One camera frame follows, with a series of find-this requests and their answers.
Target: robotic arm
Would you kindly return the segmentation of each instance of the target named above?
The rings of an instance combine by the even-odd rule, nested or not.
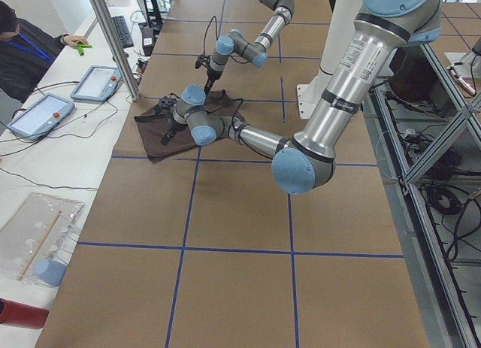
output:
[[[210,81],[222,74],[230,53],[236,52],[254,65],[258,61],[263,63],[263,54],[272,38],[289,23],[294,11],[290,5],[292,0],[259,1],[273,8],[276,15],[254,45],[244,41],[235,30],[229,32],[230,40],[219,39],[220,44],[229,48],[216,47],[209,64],[216,73],[207,73],[207,92]],[[344,57],[306,126],[291,138],[257,129],[234,117],[212,117],[204,107],[206,91],[196,85],[188,86],[182,92],[174,107],[174,120],[189,126],[199,146],[211,144],[217,138],[230,138],[272,157],[272,174],[282,190],[290,194],[308,192],[327,183],[333,176],[334,145],[360,108],[391,52],[397,47],[424,44],[437,38],[441,4],[442,0],[363,0],[354,20],[355,35]]]

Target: blue lanyard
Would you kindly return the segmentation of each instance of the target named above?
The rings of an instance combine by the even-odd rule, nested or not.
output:
[[[50,56],[48,56],[44,51],[42,51],[39,47],[37,47],[33,42],[31,42],[28,38],[26,38],[22,34],[19,34],[19,35],[27,44],[29,44],[35,50],[29,49],[28,47],[19,45],[16,42],[12,42],[12,41],[6,41],[6,43],[16,47],[19,50],[25,51],[26,53],[30,53],[33,56],[40,57],[41,59],[46,60],[49,63],[53,63],[53,59]]]

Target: red cylinder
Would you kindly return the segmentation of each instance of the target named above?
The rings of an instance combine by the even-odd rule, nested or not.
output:
[[[48,310],[0,298],[0,324],[40,329],[45,325]]]

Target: black keyboard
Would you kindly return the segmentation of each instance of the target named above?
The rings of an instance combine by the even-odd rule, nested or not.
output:
[[[132,36],[130,35],[129,28],[127,27],[125,17],[113,16],[112,21],[115,25],[115,29],[117,30],[117,34],[119,35],[122,47],[125,49],[126,47],[134,46],[134,41],[132,41]]]

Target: person's hand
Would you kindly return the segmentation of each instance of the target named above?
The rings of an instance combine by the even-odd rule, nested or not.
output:
[[[72,47],[76,47],[78,44],[87,45],[89,43],[85,36],[66,35],[63,37],[63,41],[65,41],[68,46]]]

